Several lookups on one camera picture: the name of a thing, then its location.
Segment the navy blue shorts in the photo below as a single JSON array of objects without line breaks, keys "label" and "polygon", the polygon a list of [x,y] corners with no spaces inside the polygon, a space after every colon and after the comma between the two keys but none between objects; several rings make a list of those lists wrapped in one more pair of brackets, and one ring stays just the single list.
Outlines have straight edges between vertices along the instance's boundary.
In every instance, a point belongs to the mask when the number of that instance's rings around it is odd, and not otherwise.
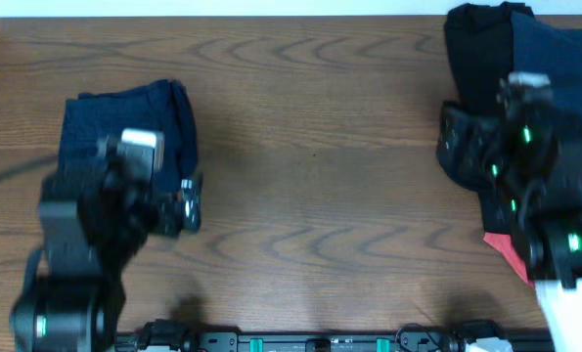
[{"label": "navy blue shorts", "polygon": [[198,168],[197,128],[185,86],[157,80],[121,92],[81,93],[66,100],[58,164],[90,167],[100,163],[98,141],[127,128],[164,135],[163,165],[153,179],[160,192],[175,192]]}]

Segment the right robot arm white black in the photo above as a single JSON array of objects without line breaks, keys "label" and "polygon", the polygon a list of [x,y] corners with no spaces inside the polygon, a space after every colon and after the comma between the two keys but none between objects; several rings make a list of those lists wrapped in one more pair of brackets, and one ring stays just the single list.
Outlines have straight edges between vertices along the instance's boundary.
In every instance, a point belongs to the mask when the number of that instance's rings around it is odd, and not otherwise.
[{"label": "right robot arm white black", "polygon": [[439,120],[439,164],[480,195],[486,225],[508,232],[555,349],[582,351],[582,116],[546,103],[480,116],[446,102]]}]

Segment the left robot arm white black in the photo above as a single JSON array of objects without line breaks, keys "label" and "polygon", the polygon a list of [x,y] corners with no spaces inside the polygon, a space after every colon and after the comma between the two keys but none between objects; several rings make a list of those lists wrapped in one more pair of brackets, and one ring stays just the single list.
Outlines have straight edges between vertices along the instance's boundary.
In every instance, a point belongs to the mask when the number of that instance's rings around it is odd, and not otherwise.
[{"label": "left robot arm white black", "polygon": [[62,167],[41,188],[44,242],[27,259],[10,314],[18,351],[110,351],[125,303],[122,272],[151,234],[201,225],[196,174],[161,193],[124,160]]}]

